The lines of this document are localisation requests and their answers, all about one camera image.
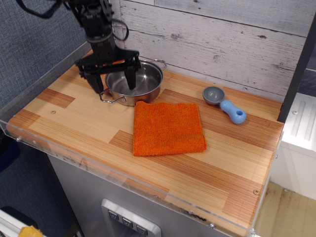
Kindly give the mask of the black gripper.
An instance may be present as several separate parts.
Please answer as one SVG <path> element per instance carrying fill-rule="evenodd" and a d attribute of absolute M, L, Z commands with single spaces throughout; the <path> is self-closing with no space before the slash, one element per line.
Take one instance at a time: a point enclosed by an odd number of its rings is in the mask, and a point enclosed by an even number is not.
<path fill-rule="evenodd" d="M 130 90 L 136 87 L 136 71 L 141 68 L 139 52 L 119 48 L 113 38 L 87 38 L 93 53 L 75 62 L 82 78 L 86 78 L 96 93 L 101 93 L 104 86 L 101 74 L 124 71 Z M 111 67 L 104 67 L 105 63 L 125 60 L 124 63 Z"/>

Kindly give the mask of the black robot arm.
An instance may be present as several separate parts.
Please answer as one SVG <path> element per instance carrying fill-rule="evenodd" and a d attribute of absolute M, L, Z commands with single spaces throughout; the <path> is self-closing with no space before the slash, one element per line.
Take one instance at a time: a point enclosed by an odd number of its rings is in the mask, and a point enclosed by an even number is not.
<path fill-rule="evenodd" d="M 104 90 L 101 75 L 124 72 L 129 89 L 136 87 L 136 72 L 141 68 L 139 52 L 121 49 L 116 45 L 112 23 L 123 24 L 113 18 L 112 5 L 107 0 L 66 1 L 80 26 L 93 53 L 75 62 L 79 74 L 96 93 Z"/>

